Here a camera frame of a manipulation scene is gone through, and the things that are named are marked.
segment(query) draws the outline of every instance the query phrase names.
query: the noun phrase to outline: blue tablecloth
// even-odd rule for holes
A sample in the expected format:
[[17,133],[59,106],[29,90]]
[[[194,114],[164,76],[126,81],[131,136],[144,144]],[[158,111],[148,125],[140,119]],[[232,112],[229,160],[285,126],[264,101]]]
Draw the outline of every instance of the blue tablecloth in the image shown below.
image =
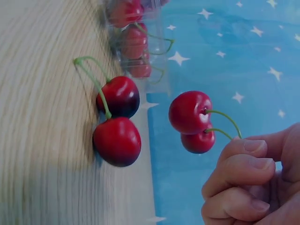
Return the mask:
[[[168,121],[171,101],[187,90],[207,93],[244,137],[279,131],[300,117],[300,1],[172,0],[163,9],[171,96],[149,93],[156,216],[160,225],[203,224],[201,187],[228,143],[222,134],[203,155],[185,151]],[[214,127],[232,136],[226,118]]]

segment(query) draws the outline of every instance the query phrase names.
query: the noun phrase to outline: cherry stem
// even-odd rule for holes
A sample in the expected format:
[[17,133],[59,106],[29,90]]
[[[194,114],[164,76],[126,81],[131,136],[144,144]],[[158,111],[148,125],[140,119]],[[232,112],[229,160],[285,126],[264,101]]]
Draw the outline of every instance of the cherry stem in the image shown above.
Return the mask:
[[219,112],[219,111],[216,111],[216,110],[208,110],[208,109],[207,109],[207,110],[205,110],[205,112],[206,112],[206,113],[217,113],[217,114],[220,114],[220,115],[222,115],[222,116],[225,116],[225,117],[226,117],[226,118],[234,125],[236,131],[238,132],[239,138],[242,139],[242,134],[240,133],[240,129],[239,129],[238,125],[234,122],[233,119],[231,119],[230,116],[226,115],[226,114],[223,113],[223,112]]
[[210,128],[210,129],[206,129],[206,130],[205,130],[205,133],[208,133],[208,132],[211,132],[211,131],[218,131],[218,132],[224,134],[224,135],[225,135],[226,137],[228,137],[230,140],[233,139],[233,138],[230,137],[230,135],[227,134],[225,131],[223,131],[223,130],[221,130],[221,129],[218,129],[218,128]]
[[106,79],[106,82],[110,82],[111,81],[111,79],[108,77],[107,73],[105,72],[103,66],[101,65],[101,63],[97,59],[95,59],[95,58],[93,58],[91,56],[82,56],[82,57],[77,58],[76,60],[78,60],[78,61],[92,60],[100,68],[101,72],[103,73],[103,75],[104,75],[104,77]]
[[95,79],[93,74],[83,66],[82,58],[74,59],[73,63],[74,63],[75,66],[79,66],[86,73],[86,75],[93,81],[94,85],[96,86],[96,88],[99,92],[101,100],[103,102],[103,106],[104,106],[104,109],[105,109],[105,117],[109,120],[112,117],[112,114],[108,109],[107,101],[106,101],[106,98],[103,94],[103,91],[101,89],[101,86],[100,86],[99,82]]
[[159,83],[159,82],[161,81],[161,79],[163,78],[163,76],[165,75],[165,70],[160,69],[160,68],[157,68],[157,67],[151,65],[150,62],[149,62],[149,60],[147,60],[143,55],[142,55],[142,60],[144,61],[144,63],[150,65],[153,69],[158,70],[158,71],[161,72],[161,76],[160,76],[159,80],[156,81],[156,82],[151,82],[152,84],[157,84],[157,83]]
[[172,48],[172,46],[173,46],[173,44],[174,44],[174,42],[175,42],[174,39],[168,39],[168,38],[163,38],[163,37],[158,37],[158,36],[152,35],[152,34],[148,33],[147,31],[145,31],[145,29],[144,29],[141,25],[139,25],[137,22],[135,22],[134,25],[135,25],[141,32],[143,32],[144,34],[147,34],[149,37],[156,38],[156,39],[163,40],[163,41],[169,41],[169,42],[170,42],[170,45],[169,45],[168,49],[167,49],[165,52],[155,53],[155,52],[149,52],[149,51],[148,51],[149,54],[151,54],[151,55],[164,55],[164,54],[168,53],[168,52],[171,50],[171,48]]

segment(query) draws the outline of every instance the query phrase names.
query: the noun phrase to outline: red cherry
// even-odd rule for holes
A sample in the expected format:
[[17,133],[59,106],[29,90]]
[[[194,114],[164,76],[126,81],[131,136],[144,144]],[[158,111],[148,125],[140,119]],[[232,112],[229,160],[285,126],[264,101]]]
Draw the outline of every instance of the red cherry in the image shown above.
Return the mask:
[[169,108],[169,121],[180,133],[194,135],[205,130],[210,122],[210,98],[201,91],[187,91],[176,97]]
[[134,78],[150,77],[152,72],[151,65],[148,63],[149,53],[144,52],[143,56],[138,60],[130,60],[128,63],[128,72]]
[[[133,80],[129,77],[117,76],[113,78],[103,86],[102,91],[113,118],[130,118],[139,108],[139,90]],[[97,95],[96,103],[98,110],[105,112],[104,105],[99,94]]]
[[118,117],[98,125],[93,143],[103,160],[117,167],[133,164],[140,155],[142,141],[130,119]]
[[207,133],[202,131],[195,135],[180,134],[180,137],[183,147],[194,154],[203,154],[209,151],[216,140],[214,131],[209,131]]
[[141,57],[148,45],[147,34],[142,32],[135,25],[129,25],[122,33],[121,54],[129,60],[136,60]]
[[143,14],[144,7],[139,0],[120,0],[111,6],[111,10],[107,10],[109,22],[117,28],[141,21]]

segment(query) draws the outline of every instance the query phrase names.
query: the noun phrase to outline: wooden table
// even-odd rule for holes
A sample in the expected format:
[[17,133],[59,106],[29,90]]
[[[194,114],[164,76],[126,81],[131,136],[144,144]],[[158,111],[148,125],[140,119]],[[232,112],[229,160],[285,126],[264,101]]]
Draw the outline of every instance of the wooden table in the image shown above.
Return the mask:
[[143,139],[135,164],[99,165],[92,151],[95,93],[72,59],[91,55],[110,76],[120,72],[97,8],[93,0],[0,0],[1,225],[153,224],[147,111],[133,117]]

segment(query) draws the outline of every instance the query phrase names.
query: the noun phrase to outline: clear plastic box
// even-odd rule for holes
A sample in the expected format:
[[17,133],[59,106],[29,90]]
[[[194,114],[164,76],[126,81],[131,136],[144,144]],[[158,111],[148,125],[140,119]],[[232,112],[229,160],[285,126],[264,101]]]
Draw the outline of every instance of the clear plastic box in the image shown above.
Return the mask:
[[124,75],[146,92],[170,93],[166,52],[173,44],[163,34],[161,0],[103,0],[103,10],[111,51]]

